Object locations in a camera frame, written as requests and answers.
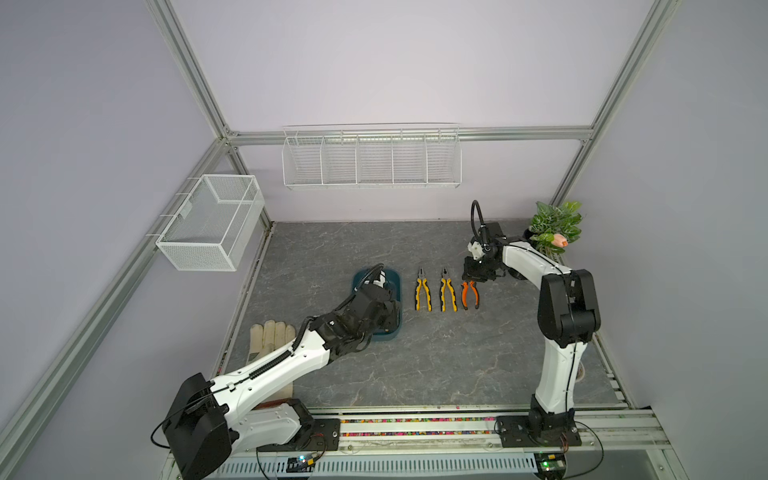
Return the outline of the orange black pliers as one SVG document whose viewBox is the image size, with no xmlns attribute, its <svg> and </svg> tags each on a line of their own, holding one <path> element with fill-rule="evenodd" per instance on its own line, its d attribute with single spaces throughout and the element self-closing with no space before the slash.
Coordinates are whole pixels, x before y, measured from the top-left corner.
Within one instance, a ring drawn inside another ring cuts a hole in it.
<svg viewBox="0 0 768 480">
<path fill-rule="evenodd" d="M 464 310 L 480 308 L 480 294 L 474 280 L 462 281 L 461 305 Z"/>
</svg>

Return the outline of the large yellow black pliers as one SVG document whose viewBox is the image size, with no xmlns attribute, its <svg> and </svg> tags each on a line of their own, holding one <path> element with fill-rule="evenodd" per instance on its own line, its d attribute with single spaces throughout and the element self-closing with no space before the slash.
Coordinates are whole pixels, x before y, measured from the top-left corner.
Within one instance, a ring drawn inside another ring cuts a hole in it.
<svg viewBox="0 0 768 480">
<path fill-rule="evenodd" d="M 458 311 L 455 289 L 447 268 L 441 272 L 440 307 L 442 312 Z"/>
</svg>

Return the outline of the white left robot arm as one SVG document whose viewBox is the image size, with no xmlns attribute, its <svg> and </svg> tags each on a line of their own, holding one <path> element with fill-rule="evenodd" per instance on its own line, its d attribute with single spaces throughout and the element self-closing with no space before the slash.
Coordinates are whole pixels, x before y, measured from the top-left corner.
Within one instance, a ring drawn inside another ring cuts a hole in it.
<svg viewBox="0 0 768 480">
<path fill-rule="evenodd" d="M 358 286 L 334 310 L 309 316 L 292 342 L 212 379 L 196 373 L 179 387 L 158 427 L 184 479 L 204 479 L 232 454 L 307 442 L 313 423 L 301 401 L 263 404 L 297 379 L 358 353 L 396 321 L 401 305 L 386 284 Z"/>
</svg>

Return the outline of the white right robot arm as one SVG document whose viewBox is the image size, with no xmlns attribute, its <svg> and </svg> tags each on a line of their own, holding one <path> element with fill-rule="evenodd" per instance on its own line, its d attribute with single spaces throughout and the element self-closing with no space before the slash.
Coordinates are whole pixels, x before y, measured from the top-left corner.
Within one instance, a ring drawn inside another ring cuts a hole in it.
<svg viewBox="0 0 768 480">
<path fill-rule="evenodd" d="M 524 240 L 506 237 L 497 222 L 473 226 L 468 251 L 464 280 L 492 281 L 505 270 L 537 287 L 537 324 L 545 338 L 545 354 L 528 430 L 532 436 L 571 430 L 578 366 L 601 326 L 593 275 L 557 263 Z"/>
</svg>

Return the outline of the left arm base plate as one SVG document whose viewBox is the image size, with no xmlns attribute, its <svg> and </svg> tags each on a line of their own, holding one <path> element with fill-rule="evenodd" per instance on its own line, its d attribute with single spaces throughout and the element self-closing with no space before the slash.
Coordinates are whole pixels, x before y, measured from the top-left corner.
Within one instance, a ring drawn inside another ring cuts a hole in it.
<svg viewBox="0 0 768 480">
<path fill-rule="evenodd" d="M 337 451 L 341 438 L 339 419 L 314 419 L 302 425 L 298 433 L 286 444 L 258 447 L 259 452 Z"/>
</svg>

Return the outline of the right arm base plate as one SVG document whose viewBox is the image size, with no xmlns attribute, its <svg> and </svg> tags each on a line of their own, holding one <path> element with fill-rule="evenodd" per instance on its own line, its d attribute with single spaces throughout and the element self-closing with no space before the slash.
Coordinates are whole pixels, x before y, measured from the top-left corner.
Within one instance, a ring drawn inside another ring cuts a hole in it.
<svg viewBox="0 0 768 480">
<path fill-rule="evenodd" d="M 494 431 L 503 448 L 565 449 L 582 445 L 575 420 L 570 414 L 499 416 L 495 420 Z"/>
</svg>

